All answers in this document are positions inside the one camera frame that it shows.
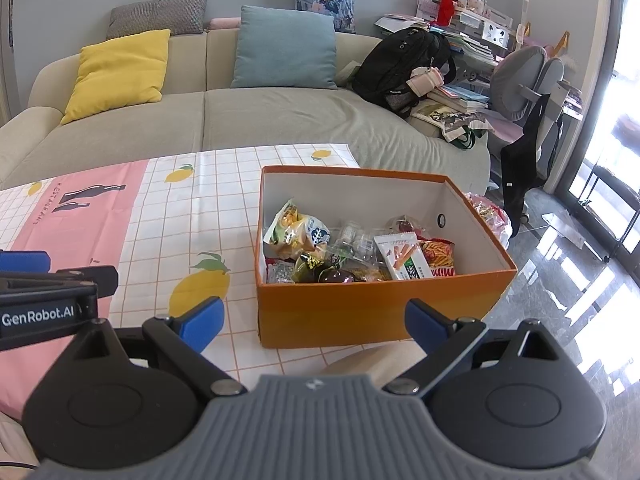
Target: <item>black backpack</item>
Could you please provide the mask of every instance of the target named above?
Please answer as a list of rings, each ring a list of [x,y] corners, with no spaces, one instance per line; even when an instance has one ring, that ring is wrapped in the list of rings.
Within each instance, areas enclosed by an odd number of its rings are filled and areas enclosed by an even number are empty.
[[[399,30],[382,40],[367,56],[351,84],[365,101],[382,106],[403,119],[420,98],[406,83],[419,66],[442,68],[449,62],[445,84],[456,77],[449,41],[438,32],[420,27]]]

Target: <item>sofa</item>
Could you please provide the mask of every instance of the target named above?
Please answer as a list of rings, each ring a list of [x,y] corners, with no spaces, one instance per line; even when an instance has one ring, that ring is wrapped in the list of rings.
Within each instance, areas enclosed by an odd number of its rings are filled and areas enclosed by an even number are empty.
[[[446,174],[462,191],[484,194],[490,171],[486,139],[459,150],[345,88],[231,89],[237,41],[238,29],[174,36],[160,102],[63,126],[79,55],[44,67],[27,109],[0,128],[0,189],[156,156],[340,142],[363,168]],[[362,62],[378,41],[337,33],[337,72]]]

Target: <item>black bag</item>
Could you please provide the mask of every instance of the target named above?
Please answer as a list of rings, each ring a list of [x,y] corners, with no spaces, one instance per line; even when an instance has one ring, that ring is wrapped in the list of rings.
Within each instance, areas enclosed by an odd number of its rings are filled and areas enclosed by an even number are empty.
[[[449,62],[445,84],[456,77],[449,41],[438,32],[410,27],[385,38],[371,51],[355,75],[353,91],[403,119],[420,102],[406,83],[419,66],[442,68]]]
[[[524,211],[524,197],[529,189],[543,187],[546,184],[551,167],[556,160],[558,143],[562,137],[562,117],[560,114],[556,126],[558,137],[549,157],[546,177],[538,174],[538,154],[536,143],[538,142],[538,130],[545,115],[546,104],[549,102],[549,94],[543,95],[532,108],[527,122],[522,129],[522,136],[515,142],[505,146],[500,151],[500,163],[502,166],[502,196],[504,198],[504,210],[511,220],[513,235],[520,231],[522,213]]]

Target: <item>yellow pillow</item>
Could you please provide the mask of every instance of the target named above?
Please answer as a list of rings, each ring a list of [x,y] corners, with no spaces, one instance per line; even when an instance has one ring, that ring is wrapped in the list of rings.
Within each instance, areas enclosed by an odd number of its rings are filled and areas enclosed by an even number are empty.
[[[150,30],[84,47],[60,124],[162,99],[170,34],[168,29]]]

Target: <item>wine bottle print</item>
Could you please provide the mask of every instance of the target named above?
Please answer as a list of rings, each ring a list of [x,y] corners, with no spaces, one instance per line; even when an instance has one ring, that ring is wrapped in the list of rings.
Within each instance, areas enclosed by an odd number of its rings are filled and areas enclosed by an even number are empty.
[[[122,191],[126,187],[126,184],[122,184],[122,186],[102,186],[101,184],[97,184],[96,186],[86,187],[80,191],[65,193],[59,203],[63,204],[77,198],[91,198],[92,196],[98,196],[109,191]]]
[[[80,207],[89,207],[90,204],[87,203],[78,203],[78,202],[67,202],[63,205],[59,205],[57,208],[55,208],[52,213],[55,213],[56,211],[71,211],[73,209],[78,209]]]

